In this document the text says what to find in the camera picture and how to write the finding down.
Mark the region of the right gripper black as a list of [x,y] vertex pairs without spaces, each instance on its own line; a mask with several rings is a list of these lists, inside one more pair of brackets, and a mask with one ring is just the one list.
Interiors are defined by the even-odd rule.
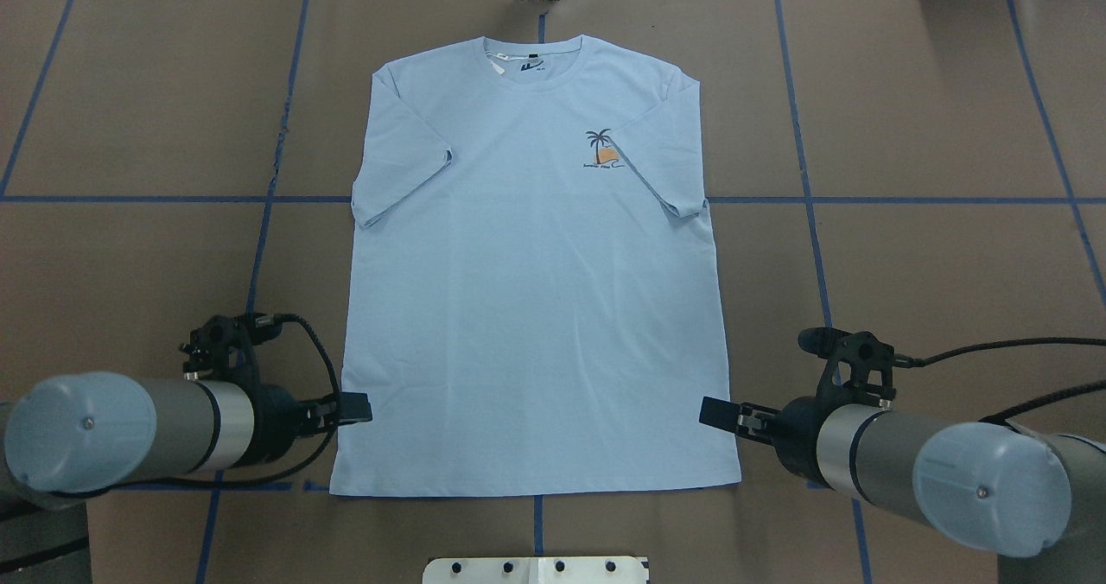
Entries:
[[789,473],[814,484],[825,484],[827,481],[817,462],[817,438],[827,417],[830,404],[817,397],[799,397],[782,409],[702,397],[698,421],[770,446]]

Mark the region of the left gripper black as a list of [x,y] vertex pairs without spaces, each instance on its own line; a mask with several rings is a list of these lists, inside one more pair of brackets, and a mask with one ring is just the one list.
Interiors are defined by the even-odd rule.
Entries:
[[331,392],[324,397],[299,400],[276,384],[260,384],[251,392],[254,427],[251,463],[276,462],[301,438],[323,435],[336,425],[371,423],[371,399],[366,392]]

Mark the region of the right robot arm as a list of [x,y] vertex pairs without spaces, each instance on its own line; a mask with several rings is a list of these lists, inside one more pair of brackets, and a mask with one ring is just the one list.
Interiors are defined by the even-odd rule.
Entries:
[[1081,435],[947,423],[866,404],[705,397],[699,420],[791,474],[995,554],[1001,583],[1102,583],[1105,453]]

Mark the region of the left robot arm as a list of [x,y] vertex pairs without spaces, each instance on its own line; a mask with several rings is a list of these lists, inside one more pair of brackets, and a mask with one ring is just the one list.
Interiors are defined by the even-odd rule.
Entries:
[[51,377],[3,401],[3,581],[90,583],[86,503],[135,483],[269,465],[296,440],[369,423],[363,392],[300,401],[272,384]]

